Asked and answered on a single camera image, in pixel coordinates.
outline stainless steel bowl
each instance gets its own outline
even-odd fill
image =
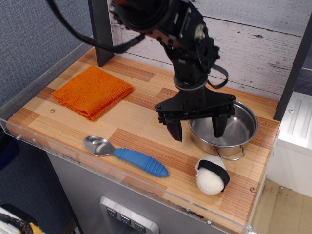
[[[219,155],[222,159],[234,161],[245,156],[245,147],[255,136],[258,121],[255,114],[246,105],[235,101],[235,115],[228,119],[224,134],[216,138],[213,130],[212,118],[189,120],[192,130],[192,140],[204,151]],[[242,151],[238,158],[225,158]]]

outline black metal post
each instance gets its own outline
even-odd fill
[[[274,119],[281,121],[283,118],[283,115],[286,111],[287,105],[289,100],[291,99],[294,86],[296,85],[296,81],[298,79],[298,76],[300,74],[302,65],[304,63],[304,60],[308,54],[310,45],[312,41],[312,13],[310,15],[310,19],[308,21],[308,25],[306,28],[305,33],[303,34],[302,41],[300,43],[296,58],[293,62],[291,72],[289,74],[287,83],[285,85],[282,97],[279,101],[279,104],[277,106],[277,110],[275,112]]]
[[[88,0],[88,3],[94,39],[100,40],[107,45],[113,45],[107,0]],[[99,67],[102,67],[114,56],[113,52],[97,47],[96,54]]]

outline rice ball toy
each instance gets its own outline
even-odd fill
[[[196,171],[197,186],[208,195],[223,192],[230,181],[224,163],[218,156],[206,156],[198,161]]]

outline orange towel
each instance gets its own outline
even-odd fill
[[[64,106],[94,121],[132,90],[132,85],[91,66],[52,94]]]

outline wooden tabletop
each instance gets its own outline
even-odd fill
[[[172,139],[166,126],[159,124],[154,111],[155,104],[177,93],[173,72],[114,56],[102,69],[133,85],[134,90],[91,122],[56,102],[51,94],[91,65],[97,65],[94,49],[15,113],[7,123],[9,131],[194,218],[211,220],[213,225],[229,232],[243,233],[280,124],[273,120],[278,102],[226,87],[220,90],[236,95],[238,101],[247,105],[256,114],[259,127],[243,159],[224,161],[231,178],[225,191],[206,195],[197,187],[195,165],[208,153],[192,142],[187,121],[182,122],[181,143]],[[153,156],[166,166],[169,176],[155,177],[114,156],[91,155],[83,146],[88,135],[101,136],[116,147]]]

